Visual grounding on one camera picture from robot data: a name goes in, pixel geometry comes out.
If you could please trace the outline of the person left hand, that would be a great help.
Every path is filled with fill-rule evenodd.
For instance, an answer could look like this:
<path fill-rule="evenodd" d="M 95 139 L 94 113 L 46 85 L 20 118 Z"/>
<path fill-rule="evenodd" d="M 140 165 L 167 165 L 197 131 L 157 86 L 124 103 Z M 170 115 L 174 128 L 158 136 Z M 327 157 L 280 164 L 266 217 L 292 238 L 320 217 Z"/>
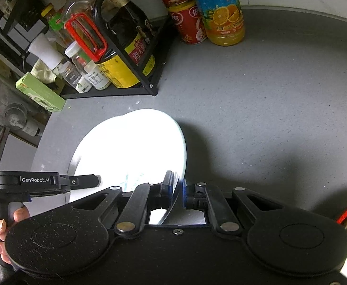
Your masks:
<path fill-rule="evenodd" d="M 25 220 L 30 217 L 29 210 L 25 205 L 17 209 L 14 214 L 14 222 L 19 223 L 22 220 Z M 7 224 L 4 219 L 0 219 L 0 257 L 2 261 L 6 262 L 7 264 L 11 264 L 10 258 L 8 256 L 8 253 L 5 249 L 5 239 L 8 233 Z"/>

